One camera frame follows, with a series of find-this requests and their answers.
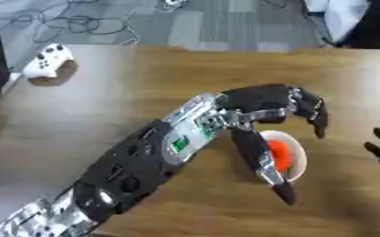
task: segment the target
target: cable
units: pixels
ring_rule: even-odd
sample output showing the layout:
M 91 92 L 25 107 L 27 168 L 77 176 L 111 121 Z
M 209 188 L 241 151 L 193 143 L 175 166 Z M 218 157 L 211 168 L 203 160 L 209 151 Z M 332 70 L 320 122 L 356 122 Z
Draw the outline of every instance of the cable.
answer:
M 18 14 L 16 14 L 14 17 L 11 18 L 0 18 L 0 21 L 4 21 L 5 24 L 0 27 L 0 31 L 4 30 L 8 27 L 14 27 L 14 28 L 28 28 L 33 23 L 38 23 L 38 25 L 34 29 L 34 35 L 32 37 L 32 41 L 36 44 L 42 44 L 42 43 L 48 43 L 51 41 L 54 41 L 58 36 L 61 35 L 64 31 L 68 31 L 73 34 L 78 33 L 87 33 L 88 35 L 110 35 L 110 34 L 116 34 L 123 31 L 128 31 L 132 38 L 126 40 L 125 42 L 122 42 L 120 44 L 139 44 L 141 42 L 141 37 L 139 34 L 133 29 L 132 23 L 130 21 L 130 18 L 140 9 L 147 9 L 144 7 L 138 7 L 134 9 L 125 19 L 121 18 L 94 18 L 90 16 L 85 15 L 74 15 L 70 17 L 65 17 L 65 15 L 70 12 L 70 10 L 74 6 L 81 6 L 81 5 L 87 5 L 87 4 L 95 4 L 98 3 L 101 0 L 66 0 L 62 3 L 53 4 L 52 6 L 48 6 L 44 9 L 36 9 L 36 8 L 30 8 L 20 11 Z M 5 5 L 6 1 L 0 2 L 0 6 Z M 62 7 L 63 10 L 55 17 L 48 17 L 47 12 L 55 9 L 57 7 Z M 158 13 L 171 13 L 175 9 L 179 8 L 168 6 L 167 4 L 164 5 L 164 9 L 158 9 L 158 8 L 151 8 L 150 10 L 155 10 Z M 120 26 L 112 31 L 101 31 L 101 25 L 104 23 L 104 21 L 115 21 L 120 24 Z M 54 34 L 51 37 L 48 37 L 47 39 L 40 39 L 41 34 L 43 33 L 41 31 L 42 28 L 47 28 L 48 30 L 55 31 Z
M 277 3 L 274 3 L 274 2 L 271 2 L 271 1 L 268 1 L 268 0 L 260 0 L 268 5 L 271 5 L 271 6 L 275 6 L 277 8 L 280 8 L 280 9 L 284 9 L 286 8 L 286 6 L 288 5 L 288 2 L 289 0 L 285 0 L 281 5 L 278 5 Z
M 271 1 L 269 1 L 269 0 L 260 0 L 260 1 L 262 1 L 262 2 L 264 2 L 264 3 L 266 3 L 266 4 L 269 4 L 269 5 L 271 5 L 271 6 L 277 7 L 277 8 L 279 8 L 279 9 L 284 9 L 284 8 L 286 8 L 286 6 L 288 5 L 288 3 L 290 2 L 290 0 L 285 0 L 281 5 L 278 5 L 278 4 L 276 4 L 276 3 L 274 3 L 274 2 L 271 2 Z M 338 46 L 339 46 L 338 44 L 336 44 L 336 43 L 332 42 L 331 40 L 329 40 L 329 39 L 324 35 L 324 33 L 323 33 L 323 31 L 320 29 L 320 27 L 318 27 L 317 23 L 316 23 L 313 19 L 311 19 L 311 18 L 309 17 L 309 15 L 307 14 L 307 6 L 305 5 L 305 3 L 304 3 L 304 5 L 303 5 L 303 7 L 301 8 L 301 15 L 302 15 L 302 17 L 303 17 L 306 21 L 308 21 L 308 22 L 312 25 L 312 27 L 313 27 L 313 28 L 318 32 L 318 34 L 320 35 L 320 39 L 325 43 L 325 44 L 323 44 L 323 45 L 320 45 L 319 47 L 324 47 L 324 46 L 326 46 L 326 45 L 331 45 L 331 46 L 333 46 L 333 47 L 338 47 Z
M 320 48 L 325 47 L 326 45 L 330 45 L 330 46 L 333 46 L 333 47 L 338 47 L 338 45 L 336 43 L 334 43 L 333 41 L 331 41 L 330 39 L 328 39 L 327 36 L 325 36 L 325 34 L 323 33 L 323 31 L 317 25 L 317 23 L 313 19 L 310 18 L 310 16 L 307 14 L 307 6 L 304 5 L 302 7 L 301 14 L 302 14 L 302 17 L 306 21 L 308 21 L 312 25 L 312 27 L 318 32 L 318 34 L 320 35 L 320 39 L 325 43 L 323 45 L 320 45 L 319 46 Z

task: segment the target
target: white cloth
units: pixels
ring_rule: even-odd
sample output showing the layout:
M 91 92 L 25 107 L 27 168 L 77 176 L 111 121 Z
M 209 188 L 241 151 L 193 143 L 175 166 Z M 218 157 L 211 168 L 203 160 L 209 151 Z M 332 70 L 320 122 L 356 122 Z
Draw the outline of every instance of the white cloth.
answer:
M 335 43 L 357 26 L 369 5 L 367 0 L 330 0 L 324 18 Z
M 304 2 L 309 12 L 324 12 L 330 0 L 304 0 Z

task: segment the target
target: xbox controller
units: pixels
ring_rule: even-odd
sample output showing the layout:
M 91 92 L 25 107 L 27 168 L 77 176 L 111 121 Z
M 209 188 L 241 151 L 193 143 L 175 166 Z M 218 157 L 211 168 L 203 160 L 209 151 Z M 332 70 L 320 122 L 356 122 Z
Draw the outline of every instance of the xbox controller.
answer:
M 50 44 L 22 72 L 27 78 L 56 78 L 57 70 L 68 60 L 73 60 L 73 55 L 67 46 Z

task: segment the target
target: white plastic part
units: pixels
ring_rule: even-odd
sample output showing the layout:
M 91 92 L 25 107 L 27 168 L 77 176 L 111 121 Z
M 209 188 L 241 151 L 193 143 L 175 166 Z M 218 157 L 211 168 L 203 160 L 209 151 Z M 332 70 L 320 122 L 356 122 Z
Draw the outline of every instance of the white plastic part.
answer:
M 367 0 L 331 0 L 325 12 L 325 23 L 333 39 L 338 43 L 361 21 L 369 8 Z
M 69 48 L 61 44 L 50 44 L 45 47 L 22 71 L 27 78 L 56 78 L 57 69 L 68 60 L 73 60 L 73 54 Z
M 291 135 L 281 131 L 261 131 L 260 134 L 266 141 L 281 141 L 288 146 L 291 156 L 291 165 L 286 172 L 289 182 L 296 181 L 307 168 L 307 155 L 302 145 Z
M 330 0 L 304 0 L 304 2 L 309 12 L 324 12 Z

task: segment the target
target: black plastic casing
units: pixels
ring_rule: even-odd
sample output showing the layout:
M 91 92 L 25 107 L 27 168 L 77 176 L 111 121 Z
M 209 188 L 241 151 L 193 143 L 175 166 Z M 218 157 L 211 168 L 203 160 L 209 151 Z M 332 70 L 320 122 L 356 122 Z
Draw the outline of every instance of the black plastic casing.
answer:
M 156 119 L 102 155 L 73 185 L 78 207 L 88 218 L 102 223 L 152 194 L 179 169 L 167 163 L 162 142 L 171 125 Z M 113 199 L 99 197 L 103 190 Z

